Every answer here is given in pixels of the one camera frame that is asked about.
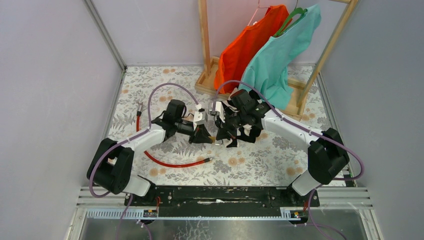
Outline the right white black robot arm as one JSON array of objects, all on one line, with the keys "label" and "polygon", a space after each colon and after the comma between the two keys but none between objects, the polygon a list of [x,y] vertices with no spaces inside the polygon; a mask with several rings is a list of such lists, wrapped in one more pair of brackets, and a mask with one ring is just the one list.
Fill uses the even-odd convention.
[{"label": "right white black robot arm", "polygon": [[319,130],[294,120],[263,99],[256,90],[241,89],[229,99],[214,99],[209,112],[218,128],[217,140],[227,147],[255,142],[262,131],[274,133],[307,154],[307,169],[288,186],[287,201],[301,205],[313,189],[337,179],[350,157],[339,132]]}]

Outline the brass padlock with shackle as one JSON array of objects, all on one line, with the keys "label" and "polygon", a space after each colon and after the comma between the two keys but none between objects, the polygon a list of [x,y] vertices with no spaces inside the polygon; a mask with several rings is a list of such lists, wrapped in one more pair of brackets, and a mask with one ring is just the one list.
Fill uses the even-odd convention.
[{"label": "brass padlock with shackle", "polygon": [[212,140],[212,143],[214,145],[217,145],[217,146],[223,145],[223,140],[222,139],[217,140],[215,136],[210,136],[209,138]]}]

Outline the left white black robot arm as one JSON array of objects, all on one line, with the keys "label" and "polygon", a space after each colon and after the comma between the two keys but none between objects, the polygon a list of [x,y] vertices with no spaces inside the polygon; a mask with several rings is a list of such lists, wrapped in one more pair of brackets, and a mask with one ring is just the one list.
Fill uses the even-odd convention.
[{"label": "left white black robot arm", "polygon": [[208,118],[206,110],[198,104],[192,120],[185,120],[185,113],[185,103],[174,99],[144,130],[120,142],[110,138],[103,139],[86,173],[89,182],[114,195],[136,195],[136,199],[144,206],[152,204],[155,200],[155,192],[151,189],[153,184],[132,172],[135,154],[143,153],[175,134],[187,135],[190,144],[213,142],[205,127]]}]

